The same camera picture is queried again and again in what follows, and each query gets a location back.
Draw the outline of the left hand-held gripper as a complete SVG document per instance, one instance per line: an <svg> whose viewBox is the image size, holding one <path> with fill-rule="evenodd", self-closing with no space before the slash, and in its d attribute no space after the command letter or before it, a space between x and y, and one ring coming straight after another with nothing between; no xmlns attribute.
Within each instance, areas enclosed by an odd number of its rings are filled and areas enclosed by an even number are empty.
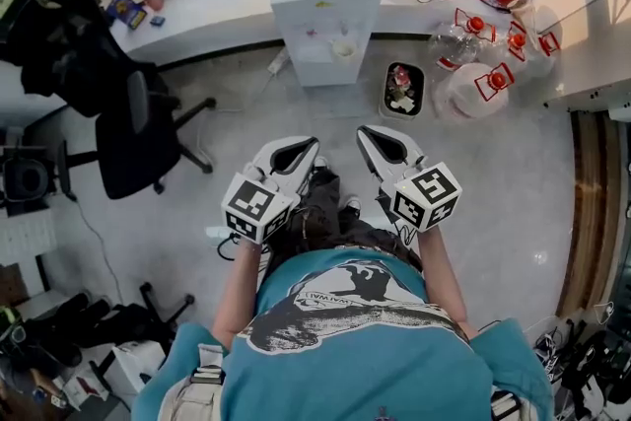
<svg viewBox="0 0 631 421"><path fill-rule="evenodd" d="M313 136L289 136L265 144L236 173L222 199L224 225L262 245L300 203L319 151Z"/></svg>

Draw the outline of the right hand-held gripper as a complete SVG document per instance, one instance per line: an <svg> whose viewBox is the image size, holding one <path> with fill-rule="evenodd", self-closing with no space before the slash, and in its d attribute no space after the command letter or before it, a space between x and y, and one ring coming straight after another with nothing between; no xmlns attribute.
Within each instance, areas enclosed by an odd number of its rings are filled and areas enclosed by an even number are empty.
<svg viewBox="0 0 631 421"><path fill-rule="evenodd" d="M426 166L425 154L407 134L381 125L362 125L356 143L380 184L380 203L389 220L426 232L455 211L462 187L444 162ZM421 162L383 178L384 162Z"/></svg>

